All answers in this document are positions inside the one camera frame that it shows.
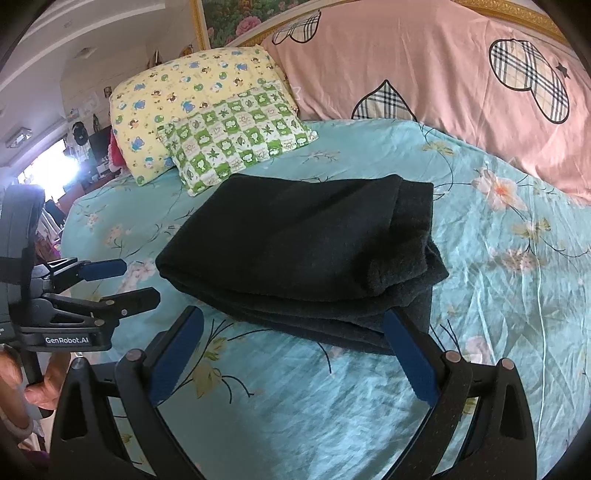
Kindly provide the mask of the person's left hand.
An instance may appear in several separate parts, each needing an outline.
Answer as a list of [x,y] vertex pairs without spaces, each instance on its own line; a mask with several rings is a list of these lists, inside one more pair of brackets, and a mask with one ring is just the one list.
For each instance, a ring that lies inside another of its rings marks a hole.
[[1,346],[1,409],[7,415],[22,415],[24,401],[46,410],[57,407],[61,389],[71,361],[68,352],[53,353],[43,380],[26,387],[19,393],[23,382],[21,366],[16,354],[7,346]]

